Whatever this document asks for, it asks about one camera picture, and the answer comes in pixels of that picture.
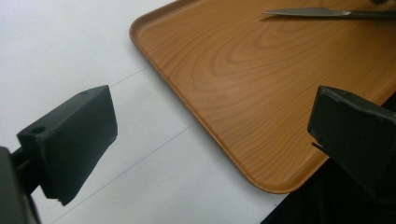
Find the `wooden tray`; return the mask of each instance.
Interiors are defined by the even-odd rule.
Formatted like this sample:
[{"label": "wooden tray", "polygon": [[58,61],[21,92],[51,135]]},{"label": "wooden tray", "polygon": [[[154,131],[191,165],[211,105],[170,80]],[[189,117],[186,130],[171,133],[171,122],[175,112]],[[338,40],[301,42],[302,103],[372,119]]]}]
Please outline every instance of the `wooden tray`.
[{"label": "wooden tray", "polygon": [[299,188],[327,160],[306,131],[319,85],[378,104],[396,90],[395,21],[262,14],[284,7],[384,9],[368,0],[180,0],[130,30],[248,180],[273,193]]}]

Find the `screw hole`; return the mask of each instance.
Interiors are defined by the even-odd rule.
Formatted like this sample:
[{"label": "screw hole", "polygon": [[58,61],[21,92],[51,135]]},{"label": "screw hole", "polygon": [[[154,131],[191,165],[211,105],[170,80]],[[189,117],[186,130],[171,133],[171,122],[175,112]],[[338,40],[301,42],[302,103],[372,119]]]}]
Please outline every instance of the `screw hole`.
[{"label": "screw hole", "polygon": [[32,133],[43,133],[44,131],[46,131],[45,127],[37,127],[32,130]]}]

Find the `knife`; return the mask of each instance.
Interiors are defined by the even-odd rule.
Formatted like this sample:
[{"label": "knife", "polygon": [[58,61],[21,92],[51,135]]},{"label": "knife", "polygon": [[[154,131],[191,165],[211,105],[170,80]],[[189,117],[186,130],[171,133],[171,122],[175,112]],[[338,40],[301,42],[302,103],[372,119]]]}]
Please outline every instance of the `knife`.
[{"label": "knife", "polygon": [[355,10],[331,10],[325,7],[302,7],[285,8],[264,11],[264,14],[276,16],[296,16],[296,17],[322,17],[340,19],[377,19],[395,20],[396,11],[355,11]]}]

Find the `white table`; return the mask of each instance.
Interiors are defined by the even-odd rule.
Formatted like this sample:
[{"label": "white table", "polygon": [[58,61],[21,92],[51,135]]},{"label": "white table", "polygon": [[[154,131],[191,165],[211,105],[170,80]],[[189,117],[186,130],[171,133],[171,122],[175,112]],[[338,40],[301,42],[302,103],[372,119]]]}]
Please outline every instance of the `white table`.
[{"label": "white table", "polygon": [[43,223],[260,223],[285,197],[254,188],[129,39],[171,0],[0,3],[0,145],[74,94],[109,85],[119,136],[66,207],[34,193]]}]

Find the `black cloth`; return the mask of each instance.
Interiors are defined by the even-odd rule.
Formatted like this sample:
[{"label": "black cloth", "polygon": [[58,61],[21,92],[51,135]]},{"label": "black cloth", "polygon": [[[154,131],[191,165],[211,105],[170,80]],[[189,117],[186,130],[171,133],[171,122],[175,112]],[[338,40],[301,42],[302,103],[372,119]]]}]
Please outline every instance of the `black cloth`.
[{"label": "black cloth", "polygon": [[291,223],[396,224],[396,199],[371,196],[341,167],[328,159],[262,222]]}]

